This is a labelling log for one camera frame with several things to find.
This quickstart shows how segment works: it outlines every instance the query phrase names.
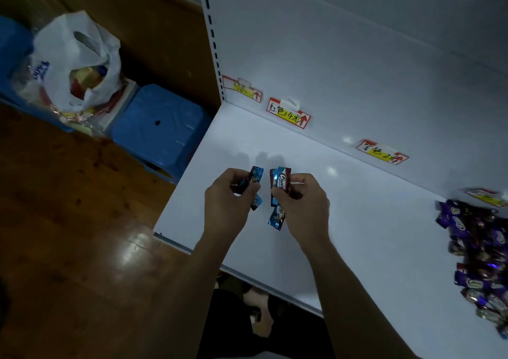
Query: price label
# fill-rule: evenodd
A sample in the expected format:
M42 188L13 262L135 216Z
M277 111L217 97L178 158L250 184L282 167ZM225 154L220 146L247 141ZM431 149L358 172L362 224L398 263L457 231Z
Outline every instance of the price label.
M287 107L282 107L280 105L280 100L274 99L273 97L270 97L270 101L268 101L266 111L290 122L293 125L296 125L301 129L305 129L307 123L312 117L311 115L302 112L301 110L294 111Z
M374 143L371 140L363 140L362 143L356 147L356 149L370 154L371 156L374 156L380 160L386 161L392 165L398 165L409 158L409 156L406 156L403 153L392 150L387 146Z
M493 205L498 208L506 208L508 207L508 202L502 199L499 199L492 194L496 192L489 191L487 189L473 189L466 191L468 195L476 197L478 200L486 202L487 204Z
M263 93L257 89L252 88L250 83L244 80L240 81L228 76L223 76L223 87L226 89L232 89L238 93L242 93L243 95L257 101L258 103L261 102L261 98L263 97Z

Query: forearm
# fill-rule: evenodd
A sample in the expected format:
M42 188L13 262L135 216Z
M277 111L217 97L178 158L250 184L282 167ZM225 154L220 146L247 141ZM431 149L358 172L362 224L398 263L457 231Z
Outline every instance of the forearm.
M318 242L304 252L314 273L337 357L416 357L329 240Z
M161 286L141 358L194 358L198 352L215 279L231 242L203 236L173 280Z

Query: plastic stool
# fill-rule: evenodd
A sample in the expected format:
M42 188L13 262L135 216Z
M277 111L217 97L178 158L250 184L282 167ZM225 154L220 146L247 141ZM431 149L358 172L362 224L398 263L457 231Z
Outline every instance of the plastic stool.
M176 184L210 123L200 106L151 84L113 122L111 135L146 170Z
M27 104L12 89L11 74L31 50L31 33L12 19L0 16L0 101L56 125L63 131L72 132L73 129L62 124L53 113Z

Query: blue candy wrapper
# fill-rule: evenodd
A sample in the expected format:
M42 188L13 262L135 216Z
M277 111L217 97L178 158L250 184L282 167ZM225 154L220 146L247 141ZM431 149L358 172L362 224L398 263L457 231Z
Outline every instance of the blue candy wrapper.
M270 216L268 224L280 231L284 223L284 218L285 218L284 209L280 205L278 205L273 209L273 213Z
M262 204L262 202L263 200L261 200L261 197L256 194L256 197L254 197L254 200L251 202L251 209L255 211Z
M246 177L245 179L241 180L238 185L232 186L233 192L241 195L245 192L245 189L247 189L248 185L250 183L259 183L261 181L261 178L263 177L263 168L254 166L251 169L251 172L249 173L249 177ZM256 197L251 202L251 209L255 211L263 202L261 200L261 197L259 197L258 194L256 194Z
M291 168L278 167L276 169L270 169L270 184L271 188L280 188L283 189L287 194L289 194L289 177L291 176ZM273 197L270 202L272 207L277 207L279 204L277 199Z

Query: left hand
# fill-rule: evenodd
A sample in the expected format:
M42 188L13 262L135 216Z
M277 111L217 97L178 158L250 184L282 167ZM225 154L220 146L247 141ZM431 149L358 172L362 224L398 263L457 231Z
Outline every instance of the left hand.
M233 242L247 222L247 215L261 185L250 183L241 196L235 196L231 184L249 176L248 171L226 169L205 192L204 234Z

